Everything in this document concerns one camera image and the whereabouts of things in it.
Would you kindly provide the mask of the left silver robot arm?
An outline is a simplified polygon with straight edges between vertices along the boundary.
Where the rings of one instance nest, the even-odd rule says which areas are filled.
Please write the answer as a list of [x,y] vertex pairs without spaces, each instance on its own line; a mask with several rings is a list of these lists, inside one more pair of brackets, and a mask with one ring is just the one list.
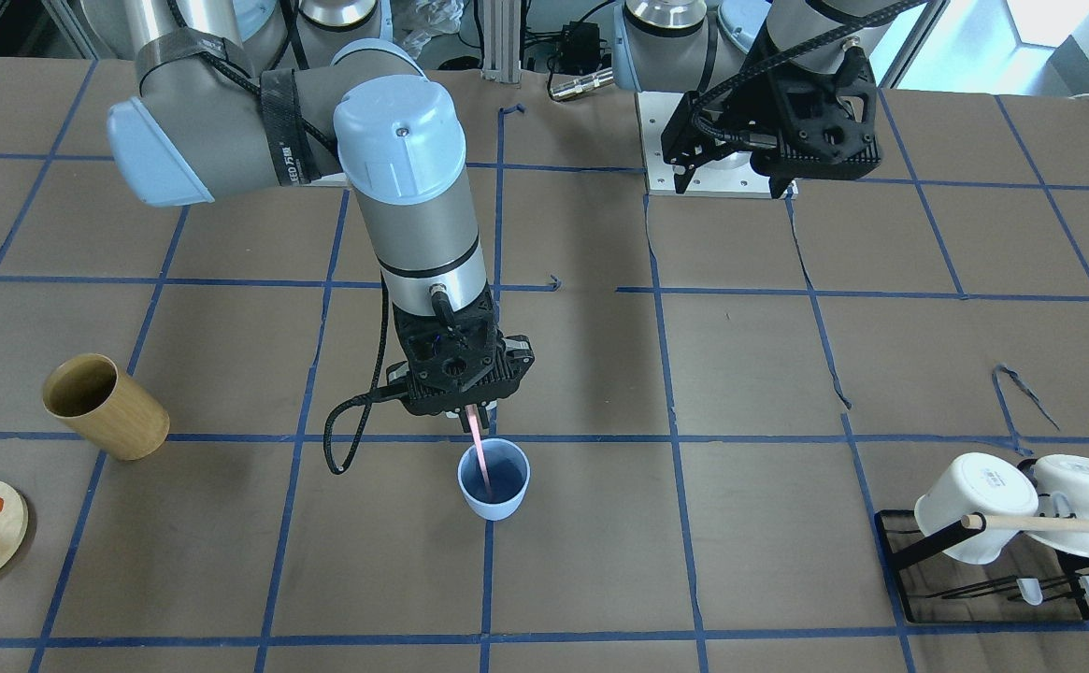
[[870,54],[911,1],[621,1],[612,71],[638,95],[654,194],[784,197],[881,166]]

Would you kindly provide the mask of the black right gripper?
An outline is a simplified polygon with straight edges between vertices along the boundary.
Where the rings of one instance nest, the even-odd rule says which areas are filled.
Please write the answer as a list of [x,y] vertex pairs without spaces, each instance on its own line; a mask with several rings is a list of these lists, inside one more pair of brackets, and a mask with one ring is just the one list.
[[518,391],[535,354],[527,337],[503,337],[492,291],[453,314],[446,327],[394,308],[394,329],[407,360],[387,367],[387,388],[413,416],[488,406]]

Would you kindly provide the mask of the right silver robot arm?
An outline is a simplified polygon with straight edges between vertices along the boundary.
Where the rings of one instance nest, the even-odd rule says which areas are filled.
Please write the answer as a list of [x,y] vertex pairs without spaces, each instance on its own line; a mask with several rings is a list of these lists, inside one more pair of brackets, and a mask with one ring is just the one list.
[[517,392],[526,337],[503,337],[449,91],[381,24],[386,5],[113,1],[138,93],[111,107],[114,162],[172,208],[348,182],[389,290],[400,348],[381,395],[416,416]]

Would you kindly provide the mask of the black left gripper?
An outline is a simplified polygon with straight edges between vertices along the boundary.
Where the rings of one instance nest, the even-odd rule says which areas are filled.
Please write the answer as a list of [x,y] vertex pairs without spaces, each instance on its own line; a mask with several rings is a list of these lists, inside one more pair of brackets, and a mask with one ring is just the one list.
[[783,195],[793,179],[860,179],[881,166],[867,51],[851,37],[823,50],[842,59],[825,74],[788,61],[701,110],[695,109],[697,93],[683,94],[661,133],[661,157],[675,166],[677,192],[688,189],[698,167],[738,150],[767,176],[771,197]]

